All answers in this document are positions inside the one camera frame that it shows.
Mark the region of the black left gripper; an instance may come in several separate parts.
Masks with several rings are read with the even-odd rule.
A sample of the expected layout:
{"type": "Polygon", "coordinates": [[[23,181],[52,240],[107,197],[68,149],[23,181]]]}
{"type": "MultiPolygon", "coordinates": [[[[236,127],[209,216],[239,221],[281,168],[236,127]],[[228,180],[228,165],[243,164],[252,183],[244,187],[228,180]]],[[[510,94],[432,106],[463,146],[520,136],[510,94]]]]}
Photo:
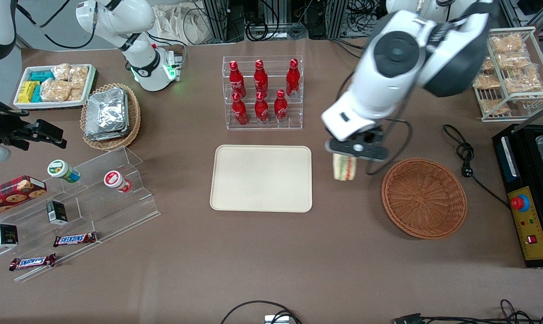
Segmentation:
{"type": "Polygon", "coordinates": [[[365,142],[368,145],[382,146],[385,139],[385,132],[382,127],[370,129],[365,133],[365,142]]]}

